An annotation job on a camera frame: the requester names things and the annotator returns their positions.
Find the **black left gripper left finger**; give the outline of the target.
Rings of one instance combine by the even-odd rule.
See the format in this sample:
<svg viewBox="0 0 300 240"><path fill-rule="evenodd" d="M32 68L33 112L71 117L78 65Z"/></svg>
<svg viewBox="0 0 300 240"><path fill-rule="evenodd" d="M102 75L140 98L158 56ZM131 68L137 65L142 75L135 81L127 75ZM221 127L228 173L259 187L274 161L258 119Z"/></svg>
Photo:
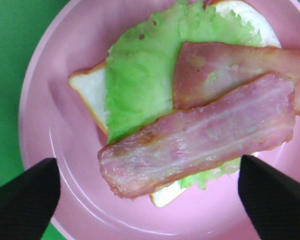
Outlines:
<svg viewBox="0 0 300 240"><path fill-rule="evenodd" d="M42 238L61 196L56 158L45 158L0 187L0 240Z"/></svg>

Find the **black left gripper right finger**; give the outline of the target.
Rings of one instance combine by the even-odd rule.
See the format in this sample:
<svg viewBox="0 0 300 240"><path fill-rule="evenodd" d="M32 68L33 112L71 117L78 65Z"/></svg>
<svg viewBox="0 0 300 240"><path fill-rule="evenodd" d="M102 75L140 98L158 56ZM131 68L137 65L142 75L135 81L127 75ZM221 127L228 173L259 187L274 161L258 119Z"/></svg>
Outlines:
<svg viewBox="0 0 300 240"><path fill-rule="evenodd" d="M238 195L262 240L300 240L300 183L253 155L241 157Z"/></svg>

